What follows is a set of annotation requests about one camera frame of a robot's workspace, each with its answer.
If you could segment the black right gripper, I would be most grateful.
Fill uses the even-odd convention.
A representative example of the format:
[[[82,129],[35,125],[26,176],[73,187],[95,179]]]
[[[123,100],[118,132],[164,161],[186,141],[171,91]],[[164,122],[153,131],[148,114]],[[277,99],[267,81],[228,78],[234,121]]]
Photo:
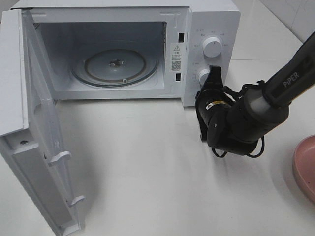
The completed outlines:
[[[195,98],[195,111],[203,142],[218,142],[226,127],[226,115],[231,99],[222,91],[220,66],[209,66],[204,86]]]

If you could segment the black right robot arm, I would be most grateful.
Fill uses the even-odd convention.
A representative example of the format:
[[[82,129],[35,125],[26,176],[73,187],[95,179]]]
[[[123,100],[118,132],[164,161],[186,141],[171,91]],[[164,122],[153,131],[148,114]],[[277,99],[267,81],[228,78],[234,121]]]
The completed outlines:
[[[286,121],[291,102],[314,84],[314,34],[268,81],[244,84],[240,91],[223,85],[221,67],[210,66],[195,97],[201,141],[216,157],[227,153],[260,157],[265,134]]]

